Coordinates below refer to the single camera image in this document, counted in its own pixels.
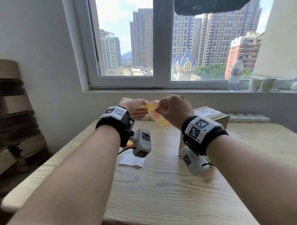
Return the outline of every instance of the blue sky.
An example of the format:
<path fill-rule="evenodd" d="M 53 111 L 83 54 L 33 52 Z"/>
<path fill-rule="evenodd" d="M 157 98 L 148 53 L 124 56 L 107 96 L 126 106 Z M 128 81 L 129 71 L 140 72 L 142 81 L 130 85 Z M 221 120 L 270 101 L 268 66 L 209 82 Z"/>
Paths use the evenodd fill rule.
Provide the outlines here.
<path fill-rule="evenodd" d="M 261 0 L 262 13 L 257 32 L 265 30 L 273 0 Z M 153 0 L 96 0 L 100 29 L 112 32 L 120 40 L 121 54 L 131 51 L 130 21 L 138 8 L 152 8 Z"/>

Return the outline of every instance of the arched window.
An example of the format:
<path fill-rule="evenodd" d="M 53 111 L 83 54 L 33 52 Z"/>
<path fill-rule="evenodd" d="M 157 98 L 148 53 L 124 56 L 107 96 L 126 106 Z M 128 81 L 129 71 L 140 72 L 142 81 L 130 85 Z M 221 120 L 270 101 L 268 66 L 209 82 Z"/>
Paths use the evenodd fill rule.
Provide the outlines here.
<path fill-rule="evenodd" d="M 190 61 L 187 61 L 184 64 L 184 71 L 191 71 L 192 70 L 192 63 Z"/>

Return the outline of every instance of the white paper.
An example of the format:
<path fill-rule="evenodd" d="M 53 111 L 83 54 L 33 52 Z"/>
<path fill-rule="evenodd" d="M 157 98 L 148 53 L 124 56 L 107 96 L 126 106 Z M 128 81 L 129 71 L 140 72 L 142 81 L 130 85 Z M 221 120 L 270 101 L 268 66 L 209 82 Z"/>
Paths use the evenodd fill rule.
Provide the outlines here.
<path fill-rule="evenodd" d="M 119 162 L 119 165 L 128 165 L 142 167 L 146 158 L 139 158 L 133 155 L 133 149 L 124 151 L 123 157 Z"/>
<path fill-rule="evenodd" d="M 194 112 L 196 116 L 209 116 L 209 115 L 215 115 L 215 114 L 219 114 L 221 112 L 216 111 L 214 109 L 211 108 L 207 108 L 207 109 L 202 109 L 199 111 Z"/>

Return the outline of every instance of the red building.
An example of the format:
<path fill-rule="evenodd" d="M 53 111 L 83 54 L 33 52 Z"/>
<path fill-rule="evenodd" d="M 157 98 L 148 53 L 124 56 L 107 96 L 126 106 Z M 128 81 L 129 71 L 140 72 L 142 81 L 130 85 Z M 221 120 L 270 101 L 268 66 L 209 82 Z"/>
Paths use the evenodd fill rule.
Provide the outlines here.
<path fill-rule="evenodd" d="M 248 32 L 246 36 L 238 37 L 231 42 L 225 70 L 226 80 L 229 79 L 232 66 L 239 55 L 244 56 L 242 60 L 243 68 L 248 69 L 250 72 L 253 71 L 263 34 Z"/>

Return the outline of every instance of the water bottle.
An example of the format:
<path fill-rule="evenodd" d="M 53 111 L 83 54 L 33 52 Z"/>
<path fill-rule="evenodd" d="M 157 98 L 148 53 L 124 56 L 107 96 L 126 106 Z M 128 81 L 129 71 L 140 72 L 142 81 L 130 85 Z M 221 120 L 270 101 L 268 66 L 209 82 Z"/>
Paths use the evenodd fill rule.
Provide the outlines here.
<path fill-rule="evenodd" d="M 232 67 L 231 75 L 228 81 L 228 87 L 227 87 L 228 91 L 238 90 L 240 76 L 243 70 L 242 59 L 243 59 L 243 56 L 239 56 Z"/>

